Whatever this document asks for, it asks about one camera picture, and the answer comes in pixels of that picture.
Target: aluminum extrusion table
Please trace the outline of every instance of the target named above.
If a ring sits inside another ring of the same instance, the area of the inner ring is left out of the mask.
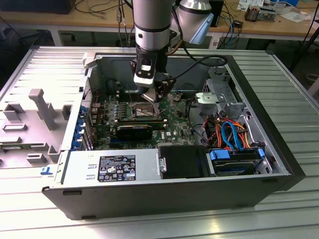
[[[53,104],[72,102],[72,92],[85,72],[85,52],[120,53],[121,49],[29,50],[2,89],[0,108],[23,97],[32,85],[54,87],[57,94],[49,96]],[[53,178],[41,177],[40,168],[1,169],[0,238],[315,238],[319,233],[318,103],[276,56],[265,51],[190,52],[234,56],[306,179],[287,192],[270,195],[254,208],[72,221],[42,195],[42,186]]]

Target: sticker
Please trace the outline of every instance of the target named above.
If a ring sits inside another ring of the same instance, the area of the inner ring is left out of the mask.
[[[136,180],[135,155],[100,157],[99,182]]]

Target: yellow wire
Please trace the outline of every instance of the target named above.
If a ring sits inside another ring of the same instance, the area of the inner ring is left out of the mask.
[[[247,132],[245,132],[245,138],[246,138],[247,146],[248,146],[249,148],[251,148],[250,145],[249,145],[249,143],[248,143],[248,140],[247,140]]]

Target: blue latch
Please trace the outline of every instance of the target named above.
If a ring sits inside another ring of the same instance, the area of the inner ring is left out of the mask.
[[[210,159],[230,159],[229,152],[225,149],[213,150],[209,153]]]
[[[229,152],[225,149],[214,150],[217,159],[230,159]]]
[[[84,106],[80,106],[80,111],[87,112],[88,110]]]
[[[52,175],[53,173],[50,172],[50,167],[42,167],[40,174],[41,175]]]
[[[84,124],[84,121],[82,119],[78,119],[77,122],[76,122],[78,125],[82,125]]]
[[[80,146],[80,143],[78,141],[74,141],[73,140],[72,143],[71,143],[71,146],[78,148]]]
[[[79,126],[79,125],[76,125],[76,126],[75,126],[75,131],[77,131],[77,132],[82,131],[82,127]]]
[[[81,137],[81,135],[79,134],[79,133],[75,133],[74,135],[73,135],[73,138],[75,138],[75,139],[79,139]]]
[[[215,155],[214,151],[211,151],[211,152],[209,153],[209,155],[210,155],[210,159],[211,159],[211,160],[215,160],[215,159],[216,159],[216,155]]]
[[[258,149],[258,153],[259,153],[259,155],[260,155],[261,158],[264,158],[264,157],[265,157],[265,152],[263,151],[262,148],[259,148],[259,149]]]

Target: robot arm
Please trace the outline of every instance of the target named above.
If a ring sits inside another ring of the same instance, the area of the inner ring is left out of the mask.
[[[143,87],[143,97],[158,102],[175,84],[166,73],[173,0],[134,0],[137,60],[134,82]],[[182,0],[177,17],[183,31],[182,40],[200,44],[211,20],[208,0]]]

